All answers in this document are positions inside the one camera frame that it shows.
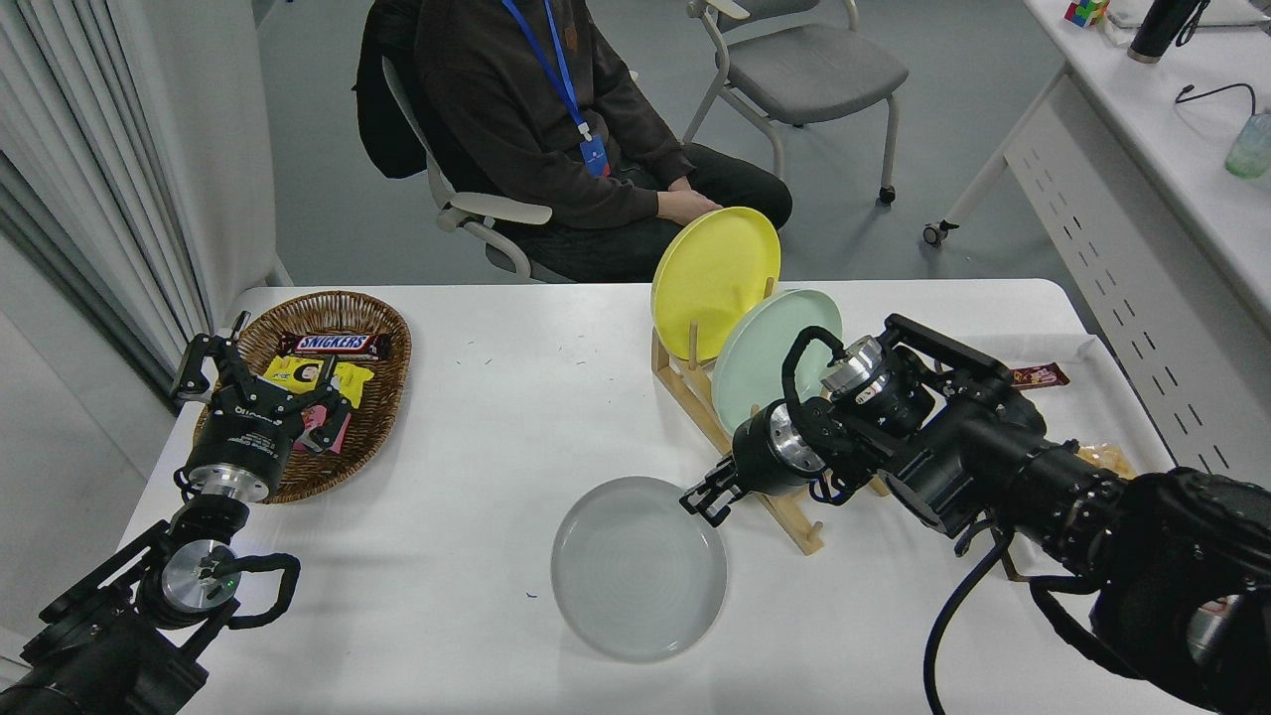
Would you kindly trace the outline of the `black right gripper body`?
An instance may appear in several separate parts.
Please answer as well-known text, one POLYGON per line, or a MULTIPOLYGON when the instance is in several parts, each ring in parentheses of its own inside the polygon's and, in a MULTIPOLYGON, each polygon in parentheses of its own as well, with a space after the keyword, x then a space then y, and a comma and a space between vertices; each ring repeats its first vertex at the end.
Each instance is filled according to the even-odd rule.
POLYGON ((779 497, 797 489, 797 431, 788 403, 771 403, 738 425, 732 457, 746 493, 779 497))

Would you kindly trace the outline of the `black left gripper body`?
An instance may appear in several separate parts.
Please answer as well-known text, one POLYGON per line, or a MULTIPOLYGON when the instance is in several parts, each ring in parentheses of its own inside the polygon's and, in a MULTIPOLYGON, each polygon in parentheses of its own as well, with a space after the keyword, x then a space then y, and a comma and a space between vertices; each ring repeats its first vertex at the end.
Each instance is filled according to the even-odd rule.
POLYGON ((191 488, 277 488, 302 431, 296 398, 278 386, 222 386, 208 404, 186 480, 191 488))

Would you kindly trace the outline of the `person's hand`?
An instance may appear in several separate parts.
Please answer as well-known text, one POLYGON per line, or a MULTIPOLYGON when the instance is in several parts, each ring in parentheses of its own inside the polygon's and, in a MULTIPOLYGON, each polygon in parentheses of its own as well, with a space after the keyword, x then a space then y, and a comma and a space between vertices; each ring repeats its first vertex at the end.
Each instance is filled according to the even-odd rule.
POLYGON ((657 213, 655 216, 686 225, 721 208, 721 204, 697 190, 663 190, 657 194, 657 213))

